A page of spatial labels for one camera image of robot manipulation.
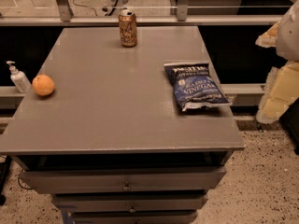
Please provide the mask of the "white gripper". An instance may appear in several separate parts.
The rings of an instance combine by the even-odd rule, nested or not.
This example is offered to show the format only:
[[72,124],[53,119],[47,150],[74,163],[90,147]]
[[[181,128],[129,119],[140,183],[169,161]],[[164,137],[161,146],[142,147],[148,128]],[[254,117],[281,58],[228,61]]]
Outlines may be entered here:
[[271,68],[256,114],[258,122],[271,124],[299,98],[299,7],[291,7],[280,22],[258,36],[255,44],[276,47],[277,55],[288,60],[281,68]]

